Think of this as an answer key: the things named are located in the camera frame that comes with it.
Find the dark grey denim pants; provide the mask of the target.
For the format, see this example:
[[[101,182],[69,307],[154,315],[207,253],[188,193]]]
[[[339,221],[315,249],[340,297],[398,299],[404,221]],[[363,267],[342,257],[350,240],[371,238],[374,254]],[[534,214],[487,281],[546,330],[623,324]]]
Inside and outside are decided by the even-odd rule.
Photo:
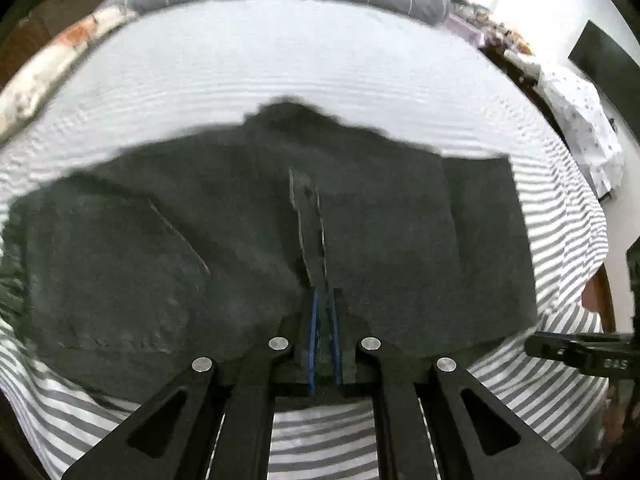
[[[341,292],[412,356],[532,326],[510,162],[447,157],[293,102],[121,152],[14,200],[1,311],[55,373],[136,403]]]

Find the white dotted cloth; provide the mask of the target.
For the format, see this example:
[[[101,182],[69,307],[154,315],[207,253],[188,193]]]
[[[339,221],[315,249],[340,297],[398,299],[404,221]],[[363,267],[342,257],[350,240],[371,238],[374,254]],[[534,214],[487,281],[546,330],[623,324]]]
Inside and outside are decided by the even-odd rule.
[[[624,152],[597,88],[565,66],[541,64],[536,91],[597,198],[622,184]]]

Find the grey white striped bed sheet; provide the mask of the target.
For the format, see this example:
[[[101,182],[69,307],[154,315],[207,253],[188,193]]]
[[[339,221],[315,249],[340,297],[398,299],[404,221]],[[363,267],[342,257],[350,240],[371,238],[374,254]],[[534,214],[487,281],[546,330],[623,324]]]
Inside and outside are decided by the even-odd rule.
[[[1,229],[14,198],[120,148],[236,122],[294,96],[353,124],[452,156],[509,154],[530,239],[538,328],[597,333],[582,291],[608,251],[603,210],[548,122],[480,52],[446,30],[329,0],[171,4],[89,50],[43,113],[1,149]],[[558,451],[597,420],[608,384],[526,356],[529,330],[470,368]],[[1,321],[1,392],[45,479],[135,408],[53,373]],[[373,478],[363,408],[276,417],[274,478]]]

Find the floral white orange pillow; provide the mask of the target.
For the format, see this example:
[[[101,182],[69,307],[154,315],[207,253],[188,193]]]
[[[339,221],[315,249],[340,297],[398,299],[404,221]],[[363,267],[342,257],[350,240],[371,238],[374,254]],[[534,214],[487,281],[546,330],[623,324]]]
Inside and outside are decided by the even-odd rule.
[[[1,140],[27,124],[91,48],[138,17],[115,4],[67,27],[23,65],[1,91]]]

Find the black wall television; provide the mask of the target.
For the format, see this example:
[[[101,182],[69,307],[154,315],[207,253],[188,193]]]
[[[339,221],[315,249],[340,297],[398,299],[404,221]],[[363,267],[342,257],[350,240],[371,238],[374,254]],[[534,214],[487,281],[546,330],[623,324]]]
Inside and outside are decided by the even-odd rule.
[[[639,140],[638,63],[592,21],[587,22],[568,58],[604,92]]]

